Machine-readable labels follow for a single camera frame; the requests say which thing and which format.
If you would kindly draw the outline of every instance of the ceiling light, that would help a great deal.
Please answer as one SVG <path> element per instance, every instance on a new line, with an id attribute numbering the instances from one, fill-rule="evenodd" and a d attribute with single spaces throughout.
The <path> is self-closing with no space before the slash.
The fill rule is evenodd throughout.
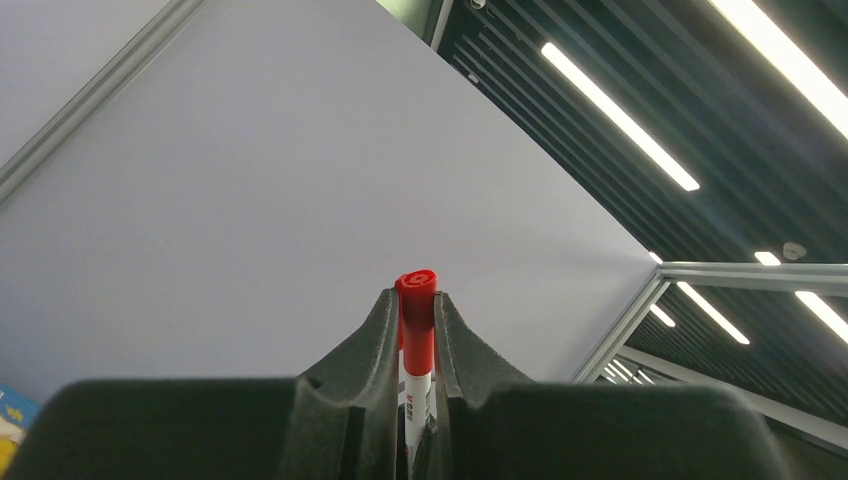
<path id="1" fill-rule="evenodd" d="M 769 267 L 780 265 L 780 260 L 771 252 L 754 252 L 754 256 L 763 265 L 768 265 Z"/>
<path id="2" fill-rule="evenodd" d="M 795 296 L 801 299 L 807 308 L 812 310 L 821 321 L 839 335 L 843 342 L 848 343 L 848 323 L 845 323 L 845 320 L 838 313 L 824 303 L 824 300 L 813 292 L 795 292 Z"/>
<path id="3" fill-rule="evenodd" d="M 657 318 L 659 318 L 661 322 L 666 324 L 666 326 L 674 328 L 674 325 L 675 325 L 674 320 L 672 320 L 671 317 L 669 317 L 667 313 L 663 312 L 660 309 L 660 307 L 658 307 L 656 305 L 651 305 L 651 313 L 656 315 Z"/>
<path id="4" fill-rule="evenodd" d="M 625 372 L 625 373 L 627 373 L 627 376 L 628 376 L 628 377 L 632 377 L 632 376 L 633 376 L 633 374 L 630 372 L 630 370 L 628 370 L 628 369 L 627 369 L 627 367 L 625 367 L 625 366 L 624 366 L 624 364 L 622 364 L 622 363 L 621 363 L 621 362 L 619 362 L 618 360 L 613 360 L 613 361 L 612 361 L 612 363 L 614 363 L 614 364 L 615 364 L 618 368 L 620 368 L 620 369 L 624 370 L 624 372 Z"/>
<path id="5" fill-rule="evenodd" d="M 848 138 L 848 98 L 751 0 L 709 0 L 801 95 Z"/>
<path id="6" fill-rule="evenodd" d="M 607 366 L 610 367 L 613 372 L 617 373 L 619 377 L 623 378 L 625 382 L 629 381 L 628 378 L 625 377 L 623 373 L 621 373 L 617 368 L 615 368 L 615 365 L 608 363 Z"/>
<path id="7" fill-rule="evenodd" d="M 667 173 L 684 190 L 691 192 L 700 188 L 698 182 L 689 175 L 679 163 L 648 135 L 636 122 L 630 118 L 603 90 L 583 73 L 577 65 L 565 56 L 553 43 L 542 47 L 542 55 L 548 59 L 565 78 L 568 79 L 583 95 L 598 107 L 612 122 L 633 140 L 648 157 L 651 158 L 665 173 Z"/>
<path id="8" fill-rule="evenodd" d="M 645 380 L 647 380 L 649 383 L 651 383 L 652 385 L 654 384 L 654 381 L 651 380 L 647 375 L 645 375 L 645 372 L 643 372 L 642 370 L 639 370 L 639 375 L 642 378 L 644 378 Z"/>
<path id="9" fill-rule="evenodd" d="M 742 335 L 742 332 L 736 329 L 726 318 L 724 315 L 719 313 L 710 303 L 704 299 L 698 292 L 695 291 L 688 283 L 686 282 L 677 282 L 677 286 L 683 290 L 683 293 L 689 296 L 699 307 L 703 310 L 707 315 L 710 316 L 715 322 L 723 328 L 727 333 L 733 337 L 734 340 L 743 344 L 749 345 L 751 343 L 750 340 L 745 338 L 745 335 Z"/>

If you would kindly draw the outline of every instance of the white wall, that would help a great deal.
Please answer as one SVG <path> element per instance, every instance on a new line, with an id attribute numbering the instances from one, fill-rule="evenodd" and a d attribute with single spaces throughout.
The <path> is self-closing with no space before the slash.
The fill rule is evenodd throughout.
<path id="1" fill-rule="evenodd" d="M 0 212 L 0 378 L 297 374 L 422 267 L 567 378 L 654 266 L 373 0 L 209 0 Z"/>
<path id="2" fill-rule="evenodd" d="M 167 0 L 0 0 L 0 166 Z"/>

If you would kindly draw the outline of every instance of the colorful object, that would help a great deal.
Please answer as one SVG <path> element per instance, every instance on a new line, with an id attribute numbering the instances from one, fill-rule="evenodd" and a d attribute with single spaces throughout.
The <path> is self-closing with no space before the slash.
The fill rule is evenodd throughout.
<path id="1" fill-rule="evenodd" d="M 0 384 L 0 477 L 12 463 L 37 413 L 35 402 Z"/>
<path id="2" fill-rule="evenodd" d="M 395 290 L 398 292 L 398 350 L 403 350 L 403 299 L 400 296 L 401 281 L 406 275 L 401 275 L 395 280 Z"/>
<path id="3" fill-rule="evenodd" d="M 438 276 L 432 270 L 419 270 L 397 283 L 403 315 L 403 366 L 411 375 L 428 374 L 433 370 L 433 301 Z"/>

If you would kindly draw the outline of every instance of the marker label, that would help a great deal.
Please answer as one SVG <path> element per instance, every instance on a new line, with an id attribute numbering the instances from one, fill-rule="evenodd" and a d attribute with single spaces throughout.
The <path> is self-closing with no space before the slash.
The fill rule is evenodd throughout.
<path id="1" fill-rule="evenodd" d="M 404 436 L 406 448 L 409 455 L 409 466 L 415 461 L 415 452 L 418 443 L 424 434 L 427 425 L 427 417 L 430 416 L 430 374 L 421 376 L 406 374 L 404 378 L 406 387 L 406 423 L 404 425 Z"/>

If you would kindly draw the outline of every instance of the smoke detector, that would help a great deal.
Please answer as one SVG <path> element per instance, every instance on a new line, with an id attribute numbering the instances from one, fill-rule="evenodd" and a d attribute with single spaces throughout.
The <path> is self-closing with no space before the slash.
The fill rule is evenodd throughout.
<path id="1" fill-rule="evenodd" d="M 807 254 L 807 249 L 803 245 L 795 242 L 786 242 L 783 244 L 783 256 L 787 260 L 798 260 Z"/>

